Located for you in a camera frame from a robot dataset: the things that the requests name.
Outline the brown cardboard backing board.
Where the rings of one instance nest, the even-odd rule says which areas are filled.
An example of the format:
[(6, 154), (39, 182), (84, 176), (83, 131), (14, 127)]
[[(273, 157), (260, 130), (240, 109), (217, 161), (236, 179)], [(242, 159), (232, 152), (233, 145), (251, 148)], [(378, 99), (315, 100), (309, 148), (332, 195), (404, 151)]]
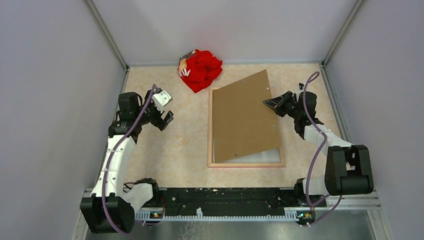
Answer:
[(263, 103), (271, 98), (265, 69), (213, 91), (216, 163), (283, 145), (278, 116)]

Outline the pink wooden picture frame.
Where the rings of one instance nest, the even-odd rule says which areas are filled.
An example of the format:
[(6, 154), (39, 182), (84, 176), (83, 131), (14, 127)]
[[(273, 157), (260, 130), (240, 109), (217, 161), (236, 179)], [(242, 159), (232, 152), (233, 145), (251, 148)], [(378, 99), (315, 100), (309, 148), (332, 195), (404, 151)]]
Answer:
[(285, 168), (286, 160), (283, 146), (280, 146), (279, 154), (284, 160), (281, 163), (216, 163), (214, 159), (214, 137), (213, 137), (213, 91), (217, 87), (208, 90), (208, 120), (207, 120), (207, 167), (215, 169), (225, 168)]

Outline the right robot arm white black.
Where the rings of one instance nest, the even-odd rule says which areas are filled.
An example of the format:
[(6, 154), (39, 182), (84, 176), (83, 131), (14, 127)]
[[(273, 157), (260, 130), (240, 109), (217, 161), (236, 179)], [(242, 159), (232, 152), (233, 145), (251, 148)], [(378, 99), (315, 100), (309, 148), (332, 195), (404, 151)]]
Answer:
[(315, 93), (287, 91), (263, 103), (277, 116), (291, 117), (295, 132), (317, 148), (307, 176), (299, 178), (294, 185), (293, 200), (297, 205), (319, 205), (321, 200), (313, 200), (314, 196), (367, 195), (373, 192), (369, 149), (337, 136), (316, 117)]

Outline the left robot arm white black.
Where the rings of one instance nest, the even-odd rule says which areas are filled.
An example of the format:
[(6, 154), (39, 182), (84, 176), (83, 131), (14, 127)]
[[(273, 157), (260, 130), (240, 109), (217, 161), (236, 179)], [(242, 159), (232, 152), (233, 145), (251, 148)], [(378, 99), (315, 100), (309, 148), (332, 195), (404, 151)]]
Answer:
[(108, 127), (106, 153), (96, 184), (80, 202), (80, 210), (94, 234), (129, 234), (135, 225), (136, 213), (144, 204), (154, 207), (160, 202), (157, 182), (142, 179), (124, 191), (129, 161), (144, 125), (160, 131), (174, 119), (164, 108), (172, 96), (161, 88), (148, 90), (145, 97), (136, 92), (118, 96), (118, 110)]

